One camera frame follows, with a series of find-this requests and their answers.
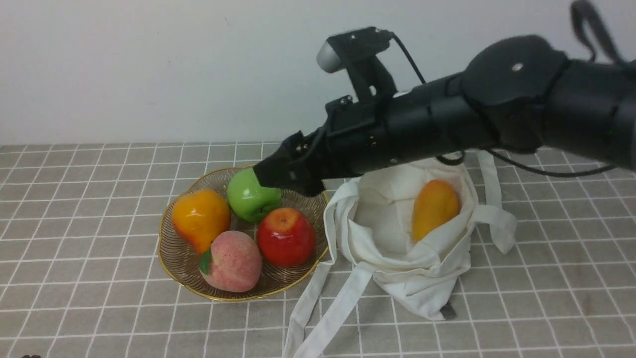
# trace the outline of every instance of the tiled surface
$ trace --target tiled surface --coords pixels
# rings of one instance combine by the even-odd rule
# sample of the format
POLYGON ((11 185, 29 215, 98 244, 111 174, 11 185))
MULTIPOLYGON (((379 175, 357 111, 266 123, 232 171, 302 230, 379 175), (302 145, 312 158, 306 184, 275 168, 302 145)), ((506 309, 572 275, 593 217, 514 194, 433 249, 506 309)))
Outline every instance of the tiled surface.
MULTIPOLYGON (((303 284, 212 304, 169 279, 155 256, 170 200, 208 171, 276 148, 0 147, 0 356, 280 357, 303 284)), ((515 158, 557 171, 596 165, 552 150, 515 158)), ((474 154, 466 165, 483 196, 474 154)), ((498 165, 518 245, 503 256, 487 229, 474 232, 473 268, 451 298, 457 318, 425 321, 371 282, 326 357, 636 356, 634 175, 548 179, 498 165)), ((350 270, 341 258, 307 331, 350 270)))

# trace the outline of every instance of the red apple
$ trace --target red apple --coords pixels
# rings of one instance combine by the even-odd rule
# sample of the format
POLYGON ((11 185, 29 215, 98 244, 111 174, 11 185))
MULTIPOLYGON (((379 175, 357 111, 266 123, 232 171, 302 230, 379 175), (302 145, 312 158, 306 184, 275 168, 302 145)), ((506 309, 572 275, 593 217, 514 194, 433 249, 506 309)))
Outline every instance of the red apple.
POLYGON ((294 208, 278 208, 259 224, 256 243, 274 266, 304 264, 314 251, 315 231, 309 219, 294 208))

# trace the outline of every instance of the green apple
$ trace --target green apple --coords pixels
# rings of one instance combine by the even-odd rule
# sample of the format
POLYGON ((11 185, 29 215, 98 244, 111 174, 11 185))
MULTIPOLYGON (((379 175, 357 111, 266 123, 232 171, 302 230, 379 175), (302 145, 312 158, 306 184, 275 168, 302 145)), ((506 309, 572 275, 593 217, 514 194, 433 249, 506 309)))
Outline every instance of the green apple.
POLYGON ((280 206, 280 189, 262 187, 253 168, 236 173, 228 183, 228 203, 238 217, 257 222, 280 206))

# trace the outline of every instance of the green leaf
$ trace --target green leaf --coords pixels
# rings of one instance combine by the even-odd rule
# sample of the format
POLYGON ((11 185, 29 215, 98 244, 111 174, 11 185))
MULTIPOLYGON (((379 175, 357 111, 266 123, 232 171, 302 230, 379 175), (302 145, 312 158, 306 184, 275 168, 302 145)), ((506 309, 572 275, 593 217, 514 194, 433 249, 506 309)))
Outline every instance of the green leaf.
POLYGON ((208 248, 204 253, 201 254, 201 257, 199 257, 199 270, 204 274, 204 275, 209 275, 210 274, 210 249, 208 248))

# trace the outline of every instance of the white wall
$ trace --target white wall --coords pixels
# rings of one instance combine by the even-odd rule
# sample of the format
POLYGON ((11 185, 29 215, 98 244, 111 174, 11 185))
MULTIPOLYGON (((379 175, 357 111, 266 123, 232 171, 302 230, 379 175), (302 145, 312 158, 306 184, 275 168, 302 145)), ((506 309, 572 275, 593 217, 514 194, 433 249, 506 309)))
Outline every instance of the white wall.
MULTIPOLYGON (((434 79, 517 34, 587 56, 569 3, 2 0, 0 143, 280 139, 322 125, 324 103, 352 93, 344 72, 315 63, 331 34, 390 29, 434 79)), ((596 4, 623 54, 636 57, 636 1, 596 4)), ((399 88, 416 84, 397 46, 381 58, 399 88)))

